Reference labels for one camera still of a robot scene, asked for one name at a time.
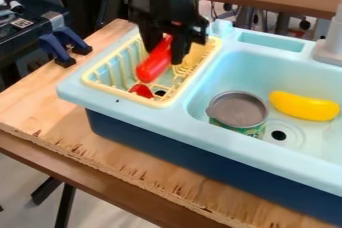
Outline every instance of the blue clamp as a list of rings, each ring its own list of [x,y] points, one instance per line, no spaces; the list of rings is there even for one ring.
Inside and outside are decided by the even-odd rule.
[[[47,53],[54,55],[55,63],[67,68],[76,63],[76,60],[69,56],[66,45],[72,45],[72,52],[79,55],[87,55],[93,48],[87,45],[74,31],[68,27],[60,27],[52,33],[39,37],[40,47]]]
[[[39,45],[45,52],[54,55],[56,57],[55,63],[64,68],[76,63],[76,60],[69,56],[66,49],[52,33],[40,36]]]
[[[53,31],[53,35],[62,45],[72,45],[72,52],[79,55],[88,55],[93,48],[87,45],[73,30],[69,27],[60,27]]]

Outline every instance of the green can label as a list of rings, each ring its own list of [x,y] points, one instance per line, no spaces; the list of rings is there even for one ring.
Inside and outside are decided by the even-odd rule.
[[[228,126],[226,124],[223,124],[214,118],[210,118],[210,124],[216,125],[216,126],[221,127],[221,128],[226,128],[226,129],[244,134],[246,136],[250,136],[250,137],[254,137],[254,138],[258,138],[258,139],[263,139],[263,137],[265,135],[265,131],[266,131],[265,122],[258,124],[254,127],[237,128],[237,127],[232,127],[232,126]]]

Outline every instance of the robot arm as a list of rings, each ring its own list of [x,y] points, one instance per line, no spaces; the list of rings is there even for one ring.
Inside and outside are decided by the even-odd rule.
[[[198,0],[147,0],[145,10],[135,9],[133,22],[138,24],[145,48],[151,52],[163,33],[172,36],[171,63],[182,63],[193,42],[205,44],[207,19],[198,12]]]

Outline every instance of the light blue sink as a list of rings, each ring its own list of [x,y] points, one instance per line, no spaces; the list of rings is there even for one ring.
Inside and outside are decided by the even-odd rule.
[[[271,91],[283,90],[342,103],[342,68],[312,60],[314,42],[232,29],[229,22],[218,21],[211,34],[222,38],[219,53],[195,74],[172,106],[158,109],[87,87],[80,80],[84,71],[136,33],[134,29],[61,82],[59,96],[115,120],[342,196],[341,115],[333,122],[308,122],[269,106],[266,135],[258,140],[209,124],[205,112],[209,101],[227,90],[247,91],[266,102]],[[274,131],[282,131],[286,139],[275,139]]]

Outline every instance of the metal can lid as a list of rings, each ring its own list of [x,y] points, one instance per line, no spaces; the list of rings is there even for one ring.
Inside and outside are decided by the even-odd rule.
[[[209,117],[237,128],[249,128],[263,123],[268,115],[265,103],[243,91],[227,91],[214,97],[207,108]]]

